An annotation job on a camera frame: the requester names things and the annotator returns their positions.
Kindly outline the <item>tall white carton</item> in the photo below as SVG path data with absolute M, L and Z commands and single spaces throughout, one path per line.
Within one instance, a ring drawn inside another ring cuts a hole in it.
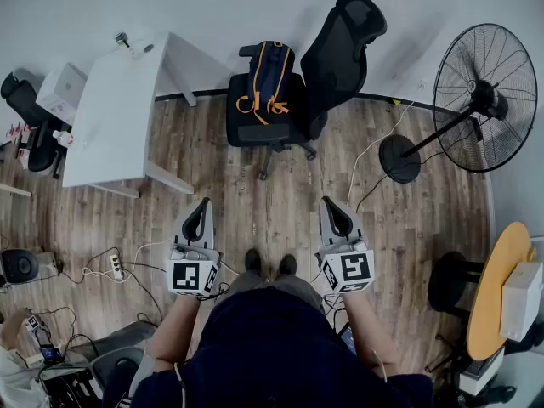
M 71 63 L 51 71 L 37 94 L 36 103 L 72 126 L 87 82 L 87 75 Z

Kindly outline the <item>black floor fan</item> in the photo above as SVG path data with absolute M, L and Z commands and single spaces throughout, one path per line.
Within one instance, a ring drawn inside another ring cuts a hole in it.
M 440 62 L 433 86 L 433 133 L 414 144 L 389 135 L 379 161 L 393 181 L 414 181 L 421 150 L 438 142 L 441 153 L 470 173 L 509 162 L 533 128 L 538 103 L 536 73 L 524 45 L 507 28 L 471 26 L 458 35 Z

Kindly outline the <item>round yellow pedestal table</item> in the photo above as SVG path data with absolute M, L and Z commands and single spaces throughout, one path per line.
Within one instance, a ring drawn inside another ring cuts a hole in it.
M 509 224 L 483 263 L 448 252 L 433 264 L 428 283 L 432 309 L 467 321 L 467 353 L 486 360 L 506 342 L 500 334 L 502 287 L 519 263 L 533 263 L 536 252 L 527 228 Z

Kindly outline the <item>black screen device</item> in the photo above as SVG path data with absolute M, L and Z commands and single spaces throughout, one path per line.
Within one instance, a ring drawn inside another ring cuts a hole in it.
M 354 336 L 351 330 L 351 327 L 349 323 L 346 323 L 343 328 L 338 333 L 339 337 L 345 342 L 348 349 L 353 353 L 356 354 L 356 348 L 354 345 Z

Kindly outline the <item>black mesh office chair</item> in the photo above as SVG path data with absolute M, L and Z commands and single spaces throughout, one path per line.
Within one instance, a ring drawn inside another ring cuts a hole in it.
M 286 100 L 289 111 L 266 115 L 264 126 L 252 113 L 243 114 L 235 103 L 247 93 L 246 73 L 229 80 L 226 137 L 235 148 L 264 147 L 266 158 L 298 145 L 308 160 L 317 152 L 310 143 L 320 137 L 329 110 L 352 99 L 367 74 L 366 48 L 387 31 L 383 12 L 372 0 L 337 0 L 316 39 L 299 62 L 301 71 L 290 75 Z

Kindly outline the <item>person's grey trousers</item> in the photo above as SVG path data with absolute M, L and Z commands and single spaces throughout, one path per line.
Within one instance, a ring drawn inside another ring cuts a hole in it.
M 281 274 L 275 280 L 268 281 L 260 272 L 247 270 L 233 281 L 229 291 L 224 295 L 224 299 L 237 293 L 268 287 L 300 298 L 322 314 L 325 313 L 322 296 L 307 281 L 296 275 Z

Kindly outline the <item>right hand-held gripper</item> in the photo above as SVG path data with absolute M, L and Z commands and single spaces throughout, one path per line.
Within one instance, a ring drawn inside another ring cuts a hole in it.
M 364 291 L 375 280 L 374 251 L 358 214 L 343 202 L 320 200 L 321 246 L 315 254 L 321 275 L 334 295 Z

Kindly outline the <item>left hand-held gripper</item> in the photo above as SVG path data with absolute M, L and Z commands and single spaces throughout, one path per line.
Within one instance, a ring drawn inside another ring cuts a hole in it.
M 186 207 L 176 219 L 171 255 L 165 263 L 170 292 L 198 298 L 212 296 L 220 269 L 213 220 L 213 203 L 208 197 Z

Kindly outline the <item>white table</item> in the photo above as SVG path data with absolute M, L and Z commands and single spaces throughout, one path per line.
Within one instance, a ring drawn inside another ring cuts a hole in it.
M 151 178 L 193 195 L 197 188 L 150 159 L 156 97 L 182 94 L 196 106 L 198 90 L 216 88 L 226 65 L 167 32 L 123 46 L 93 63 L 72 126 L 62 186 L 91 186 L 138 199 L 124 181 Z

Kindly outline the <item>person's left shoe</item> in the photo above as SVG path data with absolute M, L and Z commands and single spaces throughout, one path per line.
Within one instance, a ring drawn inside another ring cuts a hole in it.
M 254 272 L 261 275 L 262 259 L 257 249 L 252 248 L 246 252 L 244 264 L 247 272 Z

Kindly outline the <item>white low appliance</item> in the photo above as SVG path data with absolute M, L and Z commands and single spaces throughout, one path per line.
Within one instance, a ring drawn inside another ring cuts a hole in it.
M 473 360 L 459 374 L 457 387 L 464 393 L 477 396 L 496 375 L 502 365 L 504 347 L 486 360 Z

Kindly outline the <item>white rectangular box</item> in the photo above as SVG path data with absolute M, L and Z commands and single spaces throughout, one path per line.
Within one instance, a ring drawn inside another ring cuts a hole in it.
M 501 292 L 500 334 L 521 342 L 536 319 L 544 288 L 544 263 L 520 262 Z

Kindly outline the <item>navy backpack with orange trim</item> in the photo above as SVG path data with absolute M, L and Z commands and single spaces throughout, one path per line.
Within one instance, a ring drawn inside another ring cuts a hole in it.
M 289 111 L 286 91 L 295 55 L 282 42 L 263 41 L 241 47 L 239 56 L 250 58 L 250 71 L 246 94 L 236 101 L 236 109 L 243 114 L 252 113 L 268 126 L 264 114 L 282 115 Z

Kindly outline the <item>black round speaker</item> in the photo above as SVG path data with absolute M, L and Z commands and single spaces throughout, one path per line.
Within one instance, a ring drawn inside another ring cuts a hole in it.
M 23 249 L 0 252 L 0 285 L 33 281 L 38 272 L 39 263 L 32 252 Z

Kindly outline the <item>person's left forearm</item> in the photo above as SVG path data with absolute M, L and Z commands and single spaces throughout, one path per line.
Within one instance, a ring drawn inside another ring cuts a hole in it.
M 146 347 L 155 360 L 153 372 L 170 371 L 175 364 L 184 363 L 200 305 L 195 296 L 177 297 Z

